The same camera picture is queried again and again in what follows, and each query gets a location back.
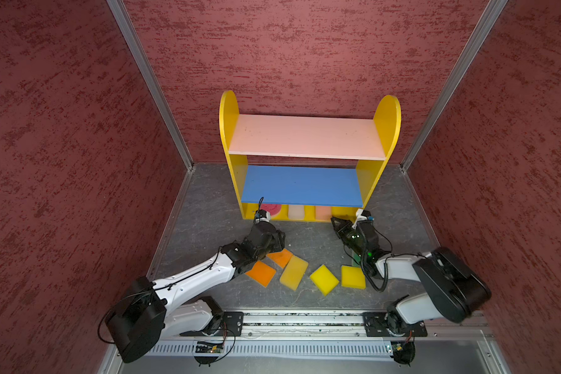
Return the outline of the peach orange sponge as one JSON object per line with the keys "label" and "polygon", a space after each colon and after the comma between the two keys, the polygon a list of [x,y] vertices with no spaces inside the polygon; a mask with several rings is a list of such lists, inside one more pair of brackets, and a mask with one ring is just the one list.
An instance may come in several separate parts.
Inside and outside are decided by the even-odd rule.
{"label": "peach orange sponge", "polygon": [[333,216],[332,207],[316,206],[315,219],[317,221],[330,221]]}

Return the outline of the round pink smiley sponge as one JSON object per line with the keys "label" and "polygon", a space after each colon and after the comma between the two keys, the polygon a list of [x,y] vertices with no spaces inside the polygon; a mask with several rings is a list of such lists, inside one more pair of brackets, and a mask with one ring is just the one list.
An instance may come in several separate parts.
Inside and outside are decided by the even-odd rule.
{"label": "round pink smiley sponge", "polygon": [[261,210],[266,210],[266,212],[268,212],[271,217],[277,216],[279,215],[279,213],[282,210],[282,205],[281,204],[262,204],[260,206]]}

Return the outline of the white sponge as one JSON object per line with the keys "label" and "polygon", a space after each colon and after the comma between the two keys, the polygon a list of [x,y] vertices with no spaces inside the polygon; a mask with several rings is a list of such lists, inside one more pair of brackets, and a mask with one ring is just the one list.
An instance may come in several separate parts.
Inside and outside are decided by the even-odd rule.
{"label": "white sponge", "polygon": [[301,221],[305,217],[305,207],[303,205],[289,205],[288,219],[293,221]]}

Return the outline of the pale yellow sponge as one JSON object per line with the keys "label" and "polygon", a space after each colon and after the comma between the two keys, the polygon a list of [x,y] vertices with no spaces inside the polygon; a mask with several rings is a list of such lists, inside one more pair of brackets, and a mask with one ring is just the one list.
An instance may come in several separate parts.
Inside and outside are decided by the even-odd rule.
{"label": "pale yellow sponge", "polygon": [[308,265],[309,263],[307,261],[299,257],[291,257],[283,274],[280,276],[280,283],[292,291],[296,291]]}

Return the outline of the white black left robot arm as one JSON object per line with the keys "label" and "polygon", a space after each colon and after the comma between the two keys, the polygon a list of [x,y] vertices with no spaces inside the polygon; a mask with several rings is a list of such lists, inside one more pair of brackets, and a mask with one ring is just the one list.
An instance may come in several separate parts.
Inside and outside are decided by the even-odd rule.
{"label": "white black left robot arm", "polygon": [[268,254],[285,249],[286,235],[265,219],[256,220],[242,241],[220,246],[208,260],[182,273],[158,280],[139,277],[105,313],[107,327],[121,360],[135,362],[162,338],[221,329],[223,312],[201,294],[252,270]]}

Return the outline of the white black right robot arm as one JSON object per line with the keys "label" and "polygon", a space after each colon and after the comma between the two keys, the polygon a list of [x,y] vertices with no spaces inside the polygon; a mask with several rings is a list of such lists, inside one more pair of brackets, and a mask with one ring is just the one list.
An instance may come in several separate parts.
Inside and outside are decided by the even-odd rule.
{"label": "white black right robot arm", "polygon": [[401,253],[384,250],[369,211],[363,210],[355,222],[332,217],[333,230],[358,256],[356,263],[365,282],[377,292],[386,290],[390,280],[418,282],[424,291],[406,295],[390,304],[378,322],[382,336],[396,338],[413,335],[429,319],[444,318],[459,324],[479,310],[492,297],[489,286],[463,260],[447,247],[426,253]]}

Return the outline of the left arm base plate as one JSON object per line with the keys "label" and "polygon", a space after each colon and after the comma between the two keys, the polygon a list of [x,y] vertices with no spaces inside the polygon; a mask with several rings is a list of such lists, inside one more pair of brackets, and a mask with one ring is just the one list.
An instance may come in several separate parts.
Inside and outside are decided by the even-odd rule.
{"label": "left arm base plate", "polygon": [[181,337],[223,337],[231,335],[240,337],[245,313],[229,312],[215,314],[213,319],[202,330],[181,333]]}

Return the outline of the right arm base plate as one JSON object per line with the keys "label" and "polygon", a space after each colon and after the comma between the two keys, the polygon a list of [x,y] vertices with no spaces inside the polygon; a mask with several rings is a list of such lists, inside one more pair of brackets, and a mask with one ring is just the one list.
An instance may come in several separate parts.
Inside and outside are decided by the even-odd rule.
{"label": "right arm base plate", "polygon": [[426,338],[424,322],[407,324],[397,313],[363,313],[363,326],[368,338]]}

